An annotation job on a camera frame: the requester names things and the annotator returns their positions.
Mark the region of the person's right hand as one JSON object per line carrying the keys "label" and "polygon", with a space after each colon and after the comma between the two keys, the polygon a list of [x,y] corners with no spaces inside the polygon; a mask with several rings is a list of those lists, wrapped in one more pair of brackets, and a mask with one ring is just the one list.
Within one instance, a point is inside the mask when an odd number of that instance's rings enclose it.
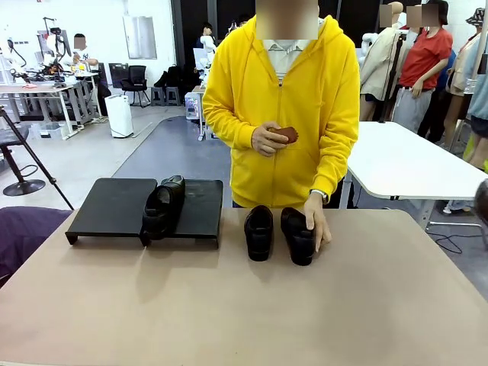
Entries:
{"label": "person's right hand", "polygon": [[275,121],[268,121],[252,133],[252,148],[259,154],[272,157],[277,151],[287,147],[288,138],[275,132],[281,127]]}

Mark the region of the person's left hand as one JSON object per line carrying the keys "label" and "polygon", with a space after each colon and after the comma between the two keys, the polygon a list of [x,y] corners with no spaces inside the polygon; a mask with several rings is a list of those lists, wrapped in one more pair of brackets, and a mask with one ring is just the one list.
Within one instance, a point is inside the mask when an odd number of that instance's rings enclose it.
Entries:
{"label": "person's left hand", "polygon": [[306,217],[307,229],[313,231],[315,252],[318,252],[322,244],[327,244],[332,240],[323,210],[322,198],[318,194],[310,193],[303,206],[303,213]]}

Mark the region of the brown leather piece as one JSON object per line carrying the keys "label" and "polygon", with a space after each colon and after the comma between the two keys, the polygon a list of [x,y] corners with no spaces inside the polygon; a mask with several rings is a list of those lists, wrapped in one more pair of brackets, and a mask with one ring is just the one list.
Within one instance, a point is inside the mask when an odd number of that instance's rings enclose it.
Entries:
{"label": "brown leather piece", "polygon": [[298,132],[293,127],[285,127],[280,129],[269,128],[270,132],[287,137],[287,144],[292,144],[298,140]]}

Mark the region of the black leather shoe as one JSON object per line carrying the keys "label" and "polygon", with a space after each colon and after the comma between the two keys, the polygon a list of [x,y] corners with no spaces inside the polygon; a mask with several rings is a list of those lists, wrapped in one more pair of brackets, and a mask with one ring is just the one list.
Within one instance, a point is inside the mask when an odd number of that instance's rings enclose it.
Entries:
{"label": "black leather shoe", "polygon": [[271,210],[259,205],[249,212],[244,223],[249,258],[254,262],[268,259],[273,243],[274,218]]}
{"label": "black leather shoe", "polygon": [[291,261],[295,265],[308,266],[313,261],[315,237],[307,229],[306,217],[292,207],[281,211],[281,231],[289,248]]}
{"label": "black leather shoe", "polygon": [[185,179],[173,175],[163,179],[151,192],[143,210],[143,233],[151,240],[172,234],[185,202]]}

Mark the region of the person's right forearm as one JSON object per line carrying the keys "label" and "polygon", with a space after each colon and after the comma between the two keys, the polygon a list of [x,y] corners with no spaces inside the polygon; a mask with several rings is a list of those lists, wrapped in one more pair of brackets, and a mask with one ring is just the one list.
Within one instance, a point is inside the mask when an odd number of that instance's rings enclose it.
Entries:
{"label": "person's right forearm", "polygon": [[208,85],[203,96],[203,112],[207,124],[230,148],[252,148],[256,127],[236,116],[231,91]]}

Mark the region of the person's left forearm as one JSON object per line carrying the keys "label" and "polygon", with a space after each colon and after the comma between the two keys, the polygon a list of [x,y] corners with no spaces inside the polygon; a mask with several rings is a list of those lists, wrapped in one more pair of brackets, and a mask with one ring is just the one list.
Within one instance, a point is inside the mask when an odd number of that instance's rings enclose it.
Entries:
{"label": "person's left forearm", "polygon": [[319,138],[319,163],[311,191],[332,195],[345,177],[348,158],[358,140],[359,107],[333,111]]}

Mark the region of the black shoe stand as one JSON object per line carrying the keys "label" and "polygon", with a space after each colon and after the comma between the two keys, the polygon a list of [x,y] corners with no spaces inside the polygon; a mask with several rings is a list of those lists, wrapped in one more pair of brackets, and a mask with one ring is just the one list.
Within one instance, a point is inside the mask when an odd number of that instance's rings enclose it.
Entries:
{"label": "black shoe stand", "polygon": [[185,202],[178,225],[163,239],[189,239],[198,246],[219,249],[222,205],[221,180],[185,179]]}
{"label": "black shoe stand", "polygon": [[157,186],[152,178],[99,178],[65,232],[70,245],[79,237],[150,239],[143,233],[143,211]]}

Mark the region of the person in yellow hoodie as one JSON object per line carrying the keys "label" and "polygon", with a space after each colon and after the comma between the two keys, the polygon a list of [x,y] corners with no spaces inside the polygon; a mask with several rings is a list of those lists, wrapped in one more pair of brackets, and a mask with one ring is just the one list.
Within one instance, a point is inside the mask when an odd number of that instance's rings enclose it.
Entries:
{"label": "person in yellow hoodie", "polygon": [[272,157],[230,148],[232,198],[241,207],[300,207],[311,191],[320,133],[331,113],[359,107],[355,45],[334,18],[315,21],[315,38],[278,77],[257,22],[251,18],[220,43],[207,85],[232,92],[240,120],[256,128],[268,121],[293,127],[298,140]]}

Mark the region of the computer case with lights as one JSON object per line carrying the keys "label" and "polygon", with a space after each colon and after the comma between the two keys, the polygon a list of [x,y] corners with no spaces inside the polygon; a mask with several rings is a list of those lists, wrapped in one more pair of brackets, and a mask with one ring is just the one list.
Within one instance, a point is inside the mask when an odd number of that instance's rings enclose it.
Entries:
{"label": "computer case with lights", "polygon": [[185,95],[185,116],[187,120],[201,119],[201,93],[188,92]]}

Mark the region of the dark grey floor mat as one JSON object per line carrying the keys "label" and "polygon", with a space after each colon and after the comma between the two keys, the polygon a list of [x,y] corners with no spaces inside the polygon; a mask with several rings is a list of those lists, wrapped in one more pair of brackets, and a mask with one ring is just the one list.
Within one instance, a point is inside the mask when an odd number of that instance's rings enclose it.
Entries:
{"label": "dark grey floor mat", "polygon": [[197,124],[183,116],[159,123],[114,173],[115,178],[155,178],[171,175],[185,178],[230,179],[230,149],[220,140],[198,141]]}

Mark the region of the white table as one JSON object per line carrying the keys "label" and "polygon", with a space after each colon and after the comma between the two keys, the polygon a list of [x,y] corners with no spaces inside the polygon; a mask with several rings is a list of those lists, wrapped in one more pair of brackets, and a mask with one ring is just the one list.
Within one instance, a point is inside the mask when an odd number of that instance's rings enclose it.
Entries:
{"label": "white table", "polygon": [[394,122],[363,121],[348,159],[339,207],[345,209],[353,179],[369,195],[419,201],[416,222],[435,222],[436,201],[472,201],[488,174]]}

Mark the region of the black bag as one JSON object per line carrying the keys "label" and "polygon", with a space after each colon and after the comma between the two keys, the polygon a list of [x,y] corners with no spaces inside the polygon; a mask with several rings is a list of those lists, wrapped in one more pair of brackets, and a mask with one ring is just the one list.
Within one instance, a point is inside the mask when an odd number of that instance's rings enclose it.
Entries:
{"label": "black bag", "polygon": [[157,82],[154,83],[155,88],[177,87],[183,88],[188,81],[183,69],[177,65],[170,66],[167,71],[164,71]]}

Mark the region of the white humanoid robot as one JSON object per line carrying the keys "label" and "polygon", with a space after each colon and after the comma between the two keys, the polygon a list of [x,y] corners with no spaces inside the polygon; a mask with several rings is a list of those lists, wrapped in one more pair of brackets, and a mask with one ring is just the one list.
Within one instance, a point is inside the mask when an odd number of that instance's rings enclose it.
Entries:
{"label": "white humanoid robot", "polygon": [[193,49],[194,60],[201,80],[201,88],[206,88],[217,47],[214,44],[212,36],[201,36],[200,42],[203,47]]}
{"label": "white humanoid robot", "polygon": [[378,39],[378,33],[365,33],[361,39],[361,56],[366,56],[369,49]]}

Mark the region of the mannequin in beige jacket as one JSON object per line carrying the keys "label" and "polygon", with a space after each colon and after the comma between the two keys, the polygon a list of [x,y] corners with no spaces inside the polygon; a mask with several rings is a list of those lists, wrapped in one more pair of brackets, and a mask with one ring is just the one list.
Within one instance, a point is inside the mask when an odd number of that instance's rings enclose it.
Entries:
{"label": "mannequin in beige jacket", "polygon": [[391,2],[385,8],[386,27],[371,44],[361,66],[361,100],[360,120],[373,120],[376,107],[385,102],[390,71],[396,53],[397,32],[400,14],[403,12],[401,2]]}

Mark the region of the black office chair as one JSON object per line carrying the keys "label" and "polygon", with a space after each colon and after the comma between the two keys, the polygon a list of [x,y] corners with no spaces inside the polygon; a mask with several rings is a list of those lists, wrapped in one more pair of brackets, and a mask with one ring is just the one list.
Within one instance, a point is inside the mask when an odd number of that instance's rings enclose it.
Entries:
{"label": "black office chair", "polygon": [[128,77],[121,80],[121,89],[126,94],[127,92],[133,93],[133,103],[131,106],[136,104],[136,98],[139,100],[139,105],[141,108],[145,108],[146,105],[143,104],[142,96],[150,102],[147,91],[147,79],[146,79],[146,67],[145,66],[128,66]]}

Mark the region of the white air purifier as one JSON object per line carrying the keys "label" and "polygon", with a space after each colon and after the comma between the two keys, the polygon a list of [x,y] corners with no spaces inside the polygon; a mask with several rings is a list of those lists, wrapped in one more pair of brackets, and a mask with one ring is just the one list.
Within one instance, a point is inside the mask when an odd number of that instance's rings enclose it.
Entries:
{"label": "white air purifier", "polygon": [[127,138],[133,135],[133,122],[129,99],[126,95],[111,95],[104,99],[109,126],[113,138]]}

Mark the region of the black monitor panel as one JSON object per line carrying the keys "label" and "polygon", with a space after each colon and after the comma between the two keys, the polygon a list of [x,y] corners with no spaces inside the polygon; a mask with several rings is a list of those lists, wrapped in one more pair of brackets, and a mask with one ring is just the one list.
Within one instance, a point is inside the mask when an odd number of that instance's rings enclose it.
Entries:
{"label": "black monitor panel", "polygon": [[122,88],[122,81],[129,79],[129,66],[126,63],[110,63],[109,71],[114,88]]}

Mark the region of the figure in red t-shirt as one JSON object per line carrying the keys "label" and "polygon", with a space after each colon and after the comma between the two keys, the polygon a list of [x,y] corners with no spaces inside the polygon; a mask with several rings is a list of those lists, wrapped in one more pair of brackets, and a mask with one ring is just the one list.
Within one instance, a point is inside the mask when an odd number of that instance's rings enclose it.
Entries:
{"label": "figure in red t-shirt", "polygon": [[416,132],[429,108],[441,71],[453,46],[445,0],[428,0],[422,6],[422,29],[406,55],[400,74],[393,122]]}

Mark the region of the person in white t-shirt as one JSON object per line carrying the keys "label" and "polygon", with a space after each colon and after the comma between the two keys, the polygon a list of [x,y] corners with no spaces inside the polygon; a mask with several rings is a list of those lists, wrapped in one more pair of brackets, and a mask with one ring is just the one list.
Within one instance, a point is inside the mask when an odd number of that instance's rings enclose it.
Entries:
{"label": "person in white t-shirt", "polygon": [[87,41],[84,34],[74,35],[72,64],[82,64],[89,72],[98,72],[99,70],[99,61],[94,58],[92,53],[88,50]]}

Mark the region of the mannequin with bucket hat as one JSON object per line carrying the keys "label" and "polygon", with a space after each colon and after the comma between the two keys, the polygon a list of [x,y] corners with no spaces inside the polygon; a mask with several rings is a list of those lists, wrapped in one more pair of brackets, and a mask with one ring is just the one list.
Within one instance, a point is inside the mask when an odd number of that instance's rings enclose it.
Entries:
{"label": "mannequin with bucket hat", "polygon": [[[450,84],[446,91],[451,94],[451,103],[444,121],[445,144],[450,146],[454,141],[454,130],[463,109],[464,91],[472,73],[477,74],[474,93],[467,108],[471,125],[472,150],[464,160],[483,170],[488,160],[488,29],[483,32],[485,9],[478,8],[466,22],[475,26],[477,35],[469,39],[460,49],[451,68]],[[482,50],[482,59],[477,60],[480,38],[486,35]]]}

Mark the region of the clear plastic storage box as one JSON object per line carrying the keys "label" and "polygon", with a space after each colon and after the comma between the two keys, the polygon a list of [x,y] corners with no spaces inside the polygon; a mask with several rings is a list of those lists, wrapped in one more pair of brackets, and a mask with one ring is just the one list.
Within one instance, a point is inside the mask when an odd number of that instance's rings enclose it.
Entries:
{"label": "clear plastic storage box", "polygon": [[57,122],[34,122],[29,125],[29,140],[61,140],[63,138],[62,124]]}

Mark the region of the black tripod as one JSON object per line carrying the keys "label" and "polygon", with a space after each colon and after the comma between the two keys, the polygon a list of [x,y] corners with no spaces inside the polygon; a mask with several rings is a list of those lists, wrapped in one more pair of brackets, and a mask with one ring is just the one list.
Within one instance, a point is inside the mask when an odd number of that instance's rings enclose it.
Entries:
{"label": "black tripod", "polygon": [[47,177],[47,180],[50,182],[50,184],[58,191],[60,196],[63,198],[63,200],[66,202],[66,204],[69,206],[71,210],[74,210],[74,207],[69,203],[68,199],[62,193],[60,188],[57,186],[56,179],[47,171],[46,167],[44,164],[39,160],[35,152],[31,149],[29,144],[27,143],[27,137],[29,134],[29,129],[27,127],[22,127],[20,130],[15,126],[14,122],[10,119],[10,117],[7,115],[5,112],[4,108],[0,105],[0,117],[3,117],[7,123],[7,125],[14,131],[16,136],[21,140],[23,143],[23,147],[26,149],[26,151],[30,154],[32,159],[35,161],[35,165],[38,167],[38,169],[41,169],[41,171],[44,173],[44,175]]}

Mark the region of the black and white robot rig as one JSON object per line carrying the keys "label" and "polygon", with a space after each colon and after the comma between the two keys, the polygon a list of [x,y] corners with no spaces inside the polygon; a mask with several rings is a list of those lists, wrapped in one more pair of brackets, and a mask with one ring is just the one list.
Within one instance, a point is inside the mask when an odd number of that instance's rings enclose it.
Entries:
{"label": "black and white robot rig", "polygon": [[42,54],[41,73],[56,88],[66,84],[67,75],[72,74],[72,52],[63,30],[56,25],[55,18],[43,17],[45,31],[38,32]]}

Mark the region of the white lab desk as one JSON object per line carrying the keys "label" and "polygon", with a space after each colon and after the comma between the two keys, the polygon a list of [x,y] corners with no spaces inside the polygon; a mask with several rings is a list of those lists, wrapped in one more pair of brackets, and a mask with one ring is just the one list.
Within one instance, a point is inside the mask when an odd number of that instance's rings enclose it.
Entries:
{"label": "white lab desk", "polygon": [[93,72],[69,75],[64,82],[0,85],[0,104],[14,122],[57,124],[67,140],[101,117],[98,87]]}

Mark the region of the black round-base stool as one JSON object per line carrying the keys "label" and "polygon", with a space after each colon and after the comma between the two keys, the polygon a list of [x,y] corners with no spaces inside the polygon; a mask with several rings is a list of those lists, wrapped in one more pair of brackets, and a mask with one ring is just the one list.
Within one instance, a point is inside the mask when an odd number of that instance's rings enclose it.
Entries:
{"label": "black round-base stool", "polygon": [[10,150],[11,146],[22,145],[23,143],[12,129],[0,129],[0,151],[2,152],[2,155],[6,159],[12,172],[18,179],[16,183],[7,186],[3,190],[3,194],[9,197],[31,194],[41,190],[46,185],[45,181],[40,179],[27,179],[27,176],[34,174],[38,170],[36,165],[26,165],[26,168],[34,167],[34,171],[30,174],[22,175],[21,169],[18,168],[18,165],[12,157]]}

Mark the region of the dark purple fabric cover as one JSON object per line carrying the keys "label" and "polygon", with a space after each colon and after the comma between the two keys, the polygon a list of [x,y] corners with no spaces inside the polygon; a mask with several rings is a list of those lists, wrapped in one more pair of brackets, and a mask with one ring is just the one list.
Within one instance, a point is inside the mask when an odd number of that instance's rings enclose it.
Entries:
{"label": "dark purple fabric cover", "polygon": [[71,213],[46,207],[0,208],[0,288]]}

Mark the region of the silver framed wall panel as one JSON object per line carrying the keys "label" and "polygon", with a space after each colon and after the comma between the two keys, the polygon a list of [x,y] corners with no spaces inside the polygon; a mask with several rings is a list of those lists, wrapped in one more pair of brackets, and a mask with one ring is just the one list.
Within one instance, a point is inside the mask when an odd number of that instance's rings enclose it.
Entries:
{"label": "silver framed wall panel", "polygon": [[129,59],[157,59],[153,18],[124,16],[123,21]]}

